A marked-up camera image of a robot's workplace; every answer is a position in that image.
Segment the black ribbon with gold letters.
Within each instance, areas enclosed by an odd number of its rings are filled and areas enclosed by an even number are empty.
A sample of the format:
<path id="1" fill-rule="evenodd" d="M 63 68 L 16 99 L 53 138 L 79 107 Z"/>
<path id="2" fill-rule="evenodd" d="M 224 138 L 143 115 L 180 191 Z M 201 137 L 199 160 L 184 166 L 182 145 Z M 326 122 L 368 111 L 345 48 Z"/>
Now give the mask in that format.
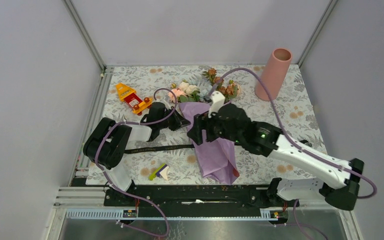
<path id="1" fill-rule="evenodd" d="M 145 152 L 163 152 L 163 151 L 174 151 L 180 149 L 193 149 L 193 144 L 181 144 L 181 145 L 167 145 L 167 146 L 153 146 L 153 147 L 142 147 L 134 149 L 125 149 L 125 154 L 137 154 Z"/>

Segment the purple paper flower bouquet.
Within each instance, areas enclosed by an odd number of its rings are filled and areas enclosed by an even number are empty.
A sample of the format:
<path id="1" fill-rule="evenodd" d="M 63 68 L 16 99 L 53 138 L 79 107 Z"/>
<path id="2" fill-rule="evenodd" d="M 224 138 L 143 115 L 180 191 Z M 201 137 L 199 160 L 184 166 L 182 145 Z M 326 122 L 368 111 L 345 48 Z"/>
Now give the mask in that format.
<path id="1" fill-rule="evenodd" d="M 204 97 L 210 92 L 213 85 L 218 83 L 217 91 L 220 91 L 226 100 L 234 99 L 240 92 L 240 86 L 233 80 L 224 86 L 224 81 L 217 76 L 217 70 L 213 67 L 204 70 L 201 76 L 193 76 L 189 80 L 182 80 L 178 85 L 172 84 L 169 93 L 170 101 L 175 99 L 179 102 L 179 110 L 183 117 L 190 121 L 186 127 L 190 130 L 194 123 L 194 116 L 208 111 L 210 106 L 204 103 Z M 192 143 L 195 155 L 204 178 L 213 179 L 219 183 L 231 185 L 237 178 L 233 175 L 233 169 L 237 169 L 235 148 L 231 141 L 217 139 L 213 142 L 204 142 L 201 145 Z"/>

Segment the pink wrapping paper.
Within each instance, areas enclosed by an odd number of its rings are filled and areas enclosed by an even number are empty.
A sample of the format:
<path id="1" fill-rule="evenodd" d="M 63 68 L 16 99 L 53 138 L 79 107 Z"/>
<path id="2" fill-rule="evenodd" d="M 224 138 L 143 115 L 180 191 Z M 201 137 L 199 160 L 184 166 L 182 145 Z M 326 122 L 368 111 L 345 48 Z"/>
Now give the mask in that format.
<path id="1" fill-rule="evenodd" d="M 238 177 L 240 176 L 240 174 L 239 174 L 239 172 L 237 171 L 236 168 L 234 168 L 234 169 L 232 170 L 232 174 L 233 174 L 236 178 L 238 178 Z"/>

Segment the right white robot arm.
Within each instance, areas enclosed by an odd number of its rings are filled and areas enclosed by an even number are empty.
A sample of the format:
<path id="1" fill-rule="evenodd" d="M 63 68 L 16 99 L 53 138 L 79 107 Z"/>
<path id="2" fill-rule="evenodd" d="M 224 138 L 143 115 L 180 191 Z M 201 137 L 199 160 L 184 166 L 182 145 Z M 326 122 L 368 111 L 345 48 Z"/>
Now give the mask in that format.
<path id="1" fill-rule="evenodd" d="M 321 153 L 291 138 L 281 128 L 263 121 L 251 120 L 234 104 L 218 111 L 192 114 L 188 137 L 197 145 L 218 139 L 239 144 L 254 155 L 278 159 L 294 165 L 313 178 L 273 178 L 262 198 L 273 206 L 295 200 L 324 200 L 340 210 L 355 208 L 364 162 L 358 158 L 342 160 Z"/>

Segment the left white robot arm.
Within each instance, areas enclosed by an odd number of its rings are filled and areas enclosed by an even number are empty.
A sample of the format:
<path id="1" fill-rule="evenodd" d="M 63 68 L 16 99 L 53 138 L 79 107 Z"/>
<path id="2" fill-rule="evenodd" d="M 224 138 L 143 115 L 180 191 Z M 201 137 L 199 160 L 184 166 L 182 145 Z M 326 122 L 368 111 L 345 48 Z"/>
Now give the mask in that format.
<path id="1" fill-rule="evenodd" d="M 154 102 L 140 122 L 124 121 L 118 125 L 103 117 L 86 140 L 83 154 L 107 175 L 112 186 L 119 188 L 115 197 L 128 206 L 135 200 L 135 192 L 130 188 L 133 180 L 121 163 L 128 143 L 151 142 L 162 129 L 177 131 L 190 124 L 174 106 L 168 108 L 162 102 Z"/>

